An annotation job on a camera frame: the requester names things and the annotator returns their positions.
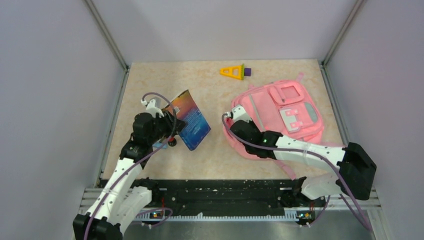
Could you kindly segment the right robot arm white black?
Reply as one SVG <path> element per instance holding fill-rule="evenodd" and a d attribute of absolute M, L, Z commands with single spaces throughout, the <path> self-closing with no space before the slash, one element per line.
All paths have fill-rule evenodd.
<path fill-rule="evenodd" d="M 300 188 L 293 192 L 293 200 L 299 206 L 307 206 L 323 195 L 345 194 L 361 201 L 370 198 L 377 165 L 358 143 L 314 144 L 276 131 L 260 131 L 252 121 L 245 120 L 224 127 L 243 144 L 248 154 L 261 159 L 303 163 L 327 172 L 303 177 Z"/>

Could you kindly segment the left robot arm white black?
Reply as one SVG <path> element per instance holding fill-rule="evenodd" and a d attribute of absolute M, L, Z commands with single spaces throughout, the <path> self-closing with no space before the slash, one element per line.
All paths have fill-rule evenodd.
<path fill-rule="evenodd" d="M 84 214 L 77 214 L 72 227 L 77 240 L 121 240 L 146 206 L 160 202 L 160 193 L 151 187 L 132 187 L 145 162 L 156 152 L 153 145 L 162 140 L 164 147 L 187 123 L 175 114 L 142 112 L 135 116 L 132 133 L 121 149 L 114 172 L 100 195 Z"/>

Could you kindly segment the pink student backpack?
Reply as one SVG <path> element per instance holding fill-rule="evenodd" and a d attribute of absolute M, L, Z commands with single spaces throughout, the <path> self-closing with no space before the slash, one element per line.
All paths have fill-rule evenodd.
<path fill-rule="evenodd" d="M 231 107 L 241 106 L 261 130 L 280 132 L 290 138 L 325 145 L 324 120 L 307 89 L 295 80 L 279 80 L 263 86 L 249 86 L 234 98 Z"/>

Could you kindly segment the light blue eraser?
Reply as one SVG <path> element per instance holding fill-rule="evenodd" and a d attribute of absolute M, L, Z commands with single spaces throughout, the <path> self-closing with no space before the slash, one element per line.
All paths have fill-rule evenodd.
<path fill-rule="evenodd" d="M 161 143 L 161 142 L 156 142 L 156 143 L 154 143 L 154 144 L 152 145 L 152 147 L 153 147 L 153 148 L 158 149 L 158 148 L 160 148 L 162 145 L 163 145 L 162 149 L 167 149 L 167 148 L 168 148 L 168 144 L 167 144 L 167 143 L 166 143 L 166 144 L 163 144 L 163 143 Z"/>

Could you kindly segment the dark blue sunset book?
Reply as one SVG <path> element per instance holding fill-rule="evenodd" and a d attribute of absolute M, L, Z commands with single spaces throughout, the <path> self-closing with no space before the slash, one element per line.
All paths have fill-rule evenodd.
<path fill-rule="evenodd" d="M 170 113 L 175 111 L 176 117 L 186 122 L 185 128 L 178 136 L 182 139 L 186 147 L 190 151 L 193 151 L 207 136 L 211 127 L 188 89 L 174 97 L 170 102 L 172 107 L 167 104 L 165 109 Z"/>

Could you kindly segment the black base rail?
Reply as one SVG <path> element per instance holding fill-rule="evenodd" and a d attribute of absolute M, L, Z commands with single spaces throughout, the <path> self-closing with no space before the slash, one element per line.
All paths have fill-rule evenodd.
<path fill-rule="evenodd" d="M 173 217 L 284 216 L 293 208 L 323 207 L 325 197 L 310 200 L 298 180 L 138 179 L 133 187 L 152 191 L 148 208 L 169 208 Z"/>

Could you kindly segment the yellow triangle toy purple cap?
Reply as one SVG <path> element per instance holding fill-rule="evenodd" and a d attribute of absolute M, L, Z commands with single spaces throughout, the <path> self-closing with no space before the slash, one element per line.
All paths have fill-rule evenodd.
<path fill-rule="evenodd" d="M 250 67 L 245 67 L 244 64 L 241 64 L 236 66 L 223 67 L 219 70 L 219 74 L 242 81 L 245 77 L 250 77 L 252 75 L 252 69 Z"/>

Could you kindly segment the red perfect stamp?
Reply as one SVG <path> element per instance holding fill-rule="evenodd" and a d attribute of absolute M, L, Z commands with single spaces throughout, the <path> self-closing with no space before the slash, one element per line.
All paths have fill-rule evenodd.
<path fill-rule="evenodd" d="M 170 147 L 174 147 L 174 146 L 176 146 L 176 145 L 177 145 L 177 140 L 176 140 L 174 137 L 171 137 L 171 138 L 168 140 L 167 144 L 168 144 Z"/>

